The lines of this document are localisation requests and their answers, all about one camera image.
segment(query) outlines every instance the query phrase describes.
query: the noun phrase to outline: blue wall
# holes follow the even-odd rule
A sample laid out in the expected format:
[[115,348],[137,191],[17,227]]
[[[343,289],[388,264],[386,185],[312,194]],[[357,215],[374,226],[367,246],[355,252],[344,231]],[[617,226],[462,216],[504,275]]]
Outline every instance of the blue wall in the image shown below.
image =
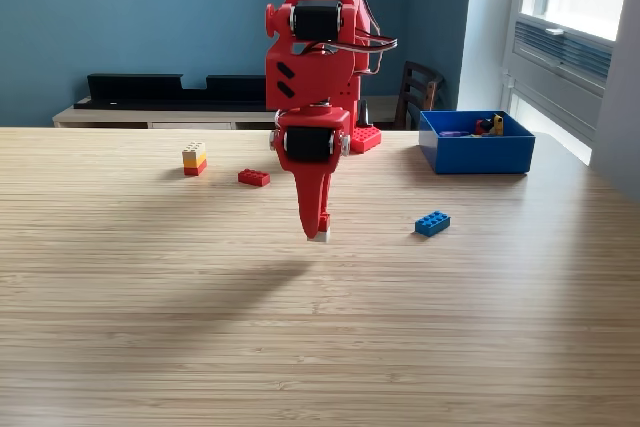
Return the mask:
[[[0,0],[0,125],[51,125],[87,94],[91,72],[262,73],[264,10],[283,0]],[[370,0],[401,48],[365,93],[395,94],[410,0]]]
[[410,0],[407,59],[438,70],[447,107],[458,99],[469,0]]

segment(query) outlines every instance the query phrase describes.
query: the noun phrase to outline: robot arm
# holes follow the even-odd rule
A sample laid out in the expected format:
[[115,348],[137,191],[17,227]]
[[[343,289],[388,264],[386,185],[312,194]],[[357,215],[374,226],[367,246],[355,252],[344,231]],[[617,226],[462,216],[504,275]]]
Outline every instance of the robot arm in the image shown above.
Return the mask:
[[307,237],[326,240],[330,178],[357,130],[361,77],[379,68],[369,70],[369,55],[397,40],[380,35],[366,0],[286,0],[267,6],[266,29],[278,33],[266,61],[267,109],[278,111],[271,147],[295,177]]

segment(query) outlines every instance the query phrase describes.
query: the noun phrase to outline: blue storage box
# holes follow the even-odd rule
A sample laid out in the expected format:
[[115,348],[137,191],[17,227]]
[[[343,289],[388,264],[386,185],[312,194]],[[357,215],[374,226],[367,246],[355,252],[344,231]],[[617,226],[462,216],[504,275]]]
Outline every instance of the blue storage box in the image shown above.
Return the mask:
[[[441,132],[473,134],[476,121],[504,119],[504,136],[442,137]],[[420,148],[436,174],[523,174],[531,168],[535,136],[506,112],[422,112]]]

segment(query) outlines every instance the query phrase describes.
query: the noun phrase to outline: chair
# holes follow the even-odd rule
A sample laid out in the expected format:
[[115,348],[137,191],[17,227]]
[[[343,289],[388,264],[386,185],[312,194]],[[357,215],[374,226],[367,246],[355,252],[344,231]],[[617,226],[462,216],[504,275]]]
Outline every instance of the chair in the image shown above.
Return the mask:
[[393,128],[406,130],[409,113],[410,130],[417,129],[420,124],[420,112],[433,110],[436,100],[441,97],[443,86],[444,78],[435,70],[415,62],[405,62]]

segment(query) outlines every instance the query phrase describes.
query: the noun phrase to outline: lego brick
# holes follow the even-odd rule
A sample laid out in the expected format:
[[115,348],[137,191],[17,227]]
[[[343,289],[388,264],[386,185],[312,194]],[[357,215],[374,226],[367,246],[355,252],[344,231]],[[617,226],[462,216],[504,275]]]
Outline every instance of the lego brick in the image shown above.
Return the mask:
[[271,182],[271,177],[265,172],[244,169],[242,172],[238,172],[238,182],[241,184],[255,185],[256,187],[264,187]]
[[200,175],[206,167],[207,167],[207,159],[204,159],[204,162],[202,162],[200,166],[196,169],[191,167],[185,167],[184,175],[192,175],[192,176]]
[[425,235],[427,237],[433,237],[438,232],[442,232],[444,229],[451,225],[451,217],[442,212],[435,211],[433,214],[429,214],[420,220],[416,221],[416,232],[418,234]]
[[187,147],[182,151],[182,160],[183,161],[197,161],[202,155],[206,153],[204,148],[204,142],[191,142]]
[[205,160],[207,160],[206,152],[202,154],[200,157],[198,157],[197,160],[182,159],[182,163],[184,164],[184,167],[187,169],[197,169],[198,167],[200,167],[200,164],[202,164],[202,162],[204,162]]
[[351,136],[351,152],[364,154],[382,142],[382,133],[376,127],[355,127]]

